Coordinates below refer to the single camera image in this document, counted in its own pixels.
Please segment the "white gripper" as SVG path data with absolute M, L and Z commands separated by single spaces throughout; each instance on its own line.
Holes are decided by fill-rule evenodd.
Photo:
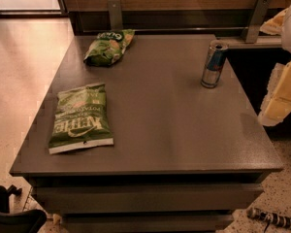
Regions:
M 265 21 L 260 31 L 269 35 L 281 35 L 282 47 L 291 53 L 291 5 Z M 277 63 L 272 70 L 258 120 L 264 126 L 276 126 L 290 113 L 291 61 L 286 65 Z

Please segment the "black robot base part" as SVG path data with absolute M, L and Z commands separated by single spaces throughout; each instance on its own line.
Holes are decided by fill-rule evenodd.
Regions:
M 38 233 L 47 221 L 44 211 L 33 209 L 20 213 L 10 211 L 10 196 L 20 195 L 21 189 L 14 185 L 0 185 L 0 233 Z

